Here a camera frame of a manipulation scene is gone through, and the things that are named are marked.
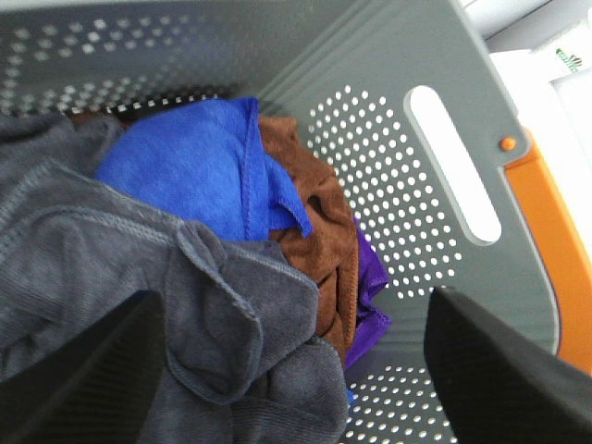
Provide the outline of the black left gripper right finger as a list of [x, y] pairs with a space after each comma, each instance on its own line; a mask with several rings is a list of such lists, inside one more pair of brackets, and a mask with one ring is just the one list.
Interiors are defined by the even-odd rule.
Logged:
[[590, 442], [590, 376], [460, 292], [431, 294], [424, 355], [459, 442]]

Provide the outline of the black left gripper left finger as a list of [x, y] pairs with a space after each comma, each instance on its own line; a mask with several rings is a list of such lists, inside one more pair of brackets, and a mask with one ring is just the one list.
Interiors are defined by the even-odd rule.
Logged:
[[136, 443], [165, 366], [164, 307], [138, 291], [1, 384], [4, 443]]

